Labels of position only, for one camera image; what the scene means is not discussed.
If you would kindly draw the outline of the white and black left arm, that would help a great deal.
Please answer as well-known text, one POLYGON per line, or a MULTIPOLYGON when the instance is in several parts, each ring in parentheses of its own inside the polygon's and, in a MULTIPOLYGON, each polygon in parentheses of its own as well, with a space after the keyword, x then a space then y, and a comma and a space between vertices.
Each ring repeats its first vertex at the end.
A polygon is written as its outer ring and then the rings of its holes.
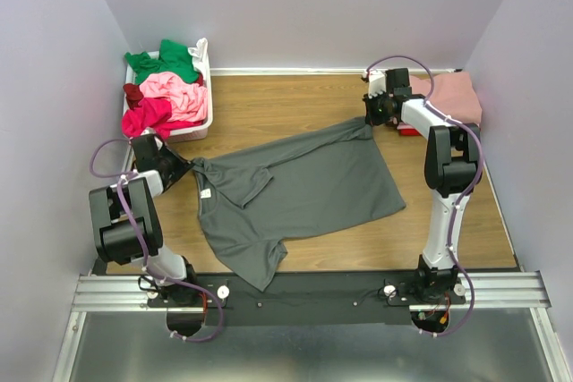
POLYGON ((99 258, 141 271, 138 287, 152 300, 191 306, 204 294, 188 285, 197 276, 188 260, 164 242, 154 199, 185 176, 189 161, 173 151, 155 132, 124 139, 134 165, 120 173, 99 173, 90 159, 90 173, 112 184, 89 193, 90 217, 99 258))

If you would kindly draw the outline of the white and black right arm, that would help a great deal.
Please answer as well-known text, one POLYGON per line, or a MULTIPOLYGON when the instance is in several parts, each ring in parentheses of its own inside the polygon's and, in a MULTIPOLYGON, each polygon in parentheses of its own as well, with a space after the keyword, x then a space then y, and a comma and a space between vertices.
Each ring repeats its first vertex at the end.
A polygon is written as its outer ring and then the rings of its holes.
POLYGON ((483 173, 480 129, 442 113, 412 91, 407 68, 363 73, 369 125, 404 122, 426 138, 424 179, 432 191, 427 243, 413 279, 397 288, 401 299, 435 302, 458 283, 458 241, 466 204, 483 173))

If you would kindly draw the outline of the dark grey t shirt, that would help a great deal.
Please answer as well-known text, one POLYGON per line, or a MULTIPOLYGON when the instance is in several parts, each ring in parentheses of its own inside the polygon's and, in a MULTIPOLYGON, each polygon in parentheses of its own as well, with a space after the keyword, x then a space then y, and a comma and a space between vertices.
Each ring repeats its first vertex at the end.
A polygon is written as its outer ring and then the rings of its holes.
POLYGON ((333 233, 405 208, 361 117, 192 161, 198 218, 217 259, 264 291, 289 239, 333 233))

